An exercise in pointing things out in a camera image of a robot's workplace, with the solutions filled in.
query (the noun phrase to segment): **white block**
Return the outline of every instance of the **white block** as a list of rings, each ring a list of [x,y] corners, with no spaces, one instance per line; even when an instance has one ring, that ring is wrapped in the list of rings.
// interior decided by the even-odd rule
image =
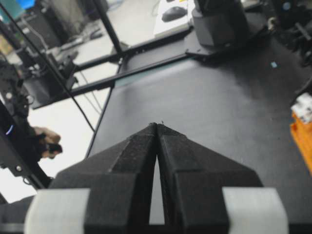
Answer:
[[[222,188],[229,234],[288,234],[288,219],[274,188]]]
[[[25,221],[25,234],[83,234],[90,189],[40,190]]]

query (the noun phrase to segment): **gray floor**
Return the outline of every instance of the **gray floor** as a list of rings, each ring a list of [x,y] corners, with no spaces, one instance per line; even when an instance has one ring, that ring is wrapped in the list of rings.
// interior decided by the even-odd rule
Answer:
[[[134,45],[154,37],[155,17],[152,16],[152,9],[157,2],[158,0],[125,0],[122,6],[108,13],[121,41]],[[90,41],[79,47],[79,56],[75,62],[79,64],[109,54],[111,49],[112,43],[108,36]],[[11,62],[17,61],[15,56],[10,56],[9,60]],[[107,63],[85,70],[83,73],[88,81],[92,82],[114,75],[116,69],[115,65]],[[79,82],[83,84],[81,75],[76,74],[76,76]],[[95,94],[101,105],[103,105],[108,90],[95,92]],[[94,101],[91,94],[88,94],[88,97]],[[77,97],[77,100],[95,126],[99,115],[84,96]],[[54,160],[46,159],[40,162],[40,166],[49,176],[55,176],[60,170],[84,158],[92,132],[71,100],[64,100],[39,110],[31,111],[29,122],[33,126],[46,126],[62,136],[61,144],[64,148],[64,153]],[[0,178],[0,192],[9,202],[35,194],[31,186],[23,184],[21,178],[13,177],[8,170],[0,170]]]

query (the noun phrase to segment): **blue light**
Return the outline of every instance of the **blue light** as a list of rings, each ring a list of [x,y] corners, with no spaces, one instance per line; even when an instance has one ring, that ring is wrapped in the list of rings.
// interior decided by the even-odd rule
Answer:
[[[6,135],[9,135],[12,132],[12,130],[13,130],[13,125],[11,125],[9,131],[6,132]]]
[[[16,0],[16,1],[25,10],[35,5],[35,0]]]

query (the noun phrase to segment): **blue screen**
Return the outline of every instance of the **blue screen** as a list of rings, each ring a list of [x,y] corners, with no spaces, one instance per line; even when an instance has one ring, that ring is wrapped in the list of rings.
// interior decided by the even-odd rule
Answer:
[[[16,1],[23,9],[27,9],[35,5],[35,0],[16,0]]]

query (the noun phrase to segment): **desk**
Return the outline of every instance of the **desk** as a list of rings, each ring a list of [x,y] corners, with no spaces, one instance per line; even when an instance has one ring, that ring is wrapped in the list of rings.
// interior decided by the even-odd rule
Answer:
[[[164,22],[162,15],[172,7],[180,6],[188,10],[188,14],[182,18]],[[167,0],[160,0],[158,7],[158,14],[155,20],[154,36],[161,37],[168,33],[173,33],[180,30],[187,30],[190,27],[192,20],[192,10],[195,8],[194,0],[174,0],[167,2]]]
[[[289,128],[290,100],[310,75],[265,39],[219,65],[189,58],[128,77],[112,91],[90,155],[163,121],[254,169],[266,187],[277,188],[292,226],[312,225],[312,178]]]

